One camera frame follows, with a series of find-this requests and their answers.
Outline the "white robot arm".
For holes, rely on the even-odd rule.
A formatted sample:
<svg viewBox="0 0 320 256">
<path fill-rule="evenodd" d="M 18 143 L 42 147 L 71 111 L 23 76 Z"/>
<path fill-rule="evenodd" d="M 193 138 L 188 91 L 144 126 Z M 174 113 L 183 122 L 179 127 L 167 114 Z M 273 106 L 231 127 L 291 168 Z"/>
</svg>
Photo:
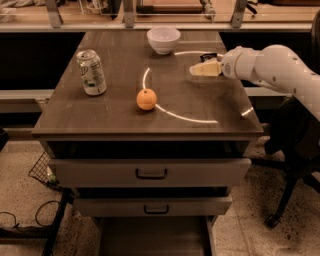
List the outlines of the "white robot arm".
<svg viewBox="0 0 320 256">
<path fill-rule="evenodd" d="M 286 46 L 271 45 L 263 50 L 238 46 L 191 66 L 189 72 L 207 77 L 223 74 L 229 79 L 289 93 L 320 121 L 320 76 Z"/>
</svg>

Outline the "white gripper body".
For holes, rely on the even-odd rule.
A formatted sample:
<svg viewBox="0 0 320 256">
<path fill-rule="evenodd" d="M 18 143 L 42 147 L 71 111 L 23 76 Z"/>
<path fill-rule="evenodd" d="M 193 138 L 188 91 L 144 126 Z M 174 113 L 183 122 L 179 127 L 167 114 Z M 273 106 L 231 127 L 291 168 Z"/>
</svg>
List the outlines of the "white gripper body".
<svg viewBox="0 0 320 256">
<path fill-rule="evenodd" d="M 254 81 L 258 78 L 255 61 L 259 51 L 237 46 L 221 58 L 221 69 L 225 77 L 230 79 Z"/>
</svg>

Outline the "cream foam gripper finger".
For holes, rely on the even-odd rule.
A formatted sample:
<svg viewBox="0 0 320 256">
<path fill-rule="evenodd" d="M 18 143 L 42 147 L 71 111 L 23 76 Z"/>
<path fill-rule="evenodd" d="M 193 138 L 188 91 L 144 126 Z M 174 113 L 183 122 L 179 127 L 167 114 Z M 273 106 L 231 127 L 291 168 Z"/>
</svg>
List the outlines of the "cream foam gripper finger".
<svg viewBox="0 0 320 256">
<path fill-rule="evenodd" d="M 217 77 L 221 74 L 221 65 L 216 59 L 210 59 L 191 66 L 189 72 L 193 76 Z"/>
</svg>

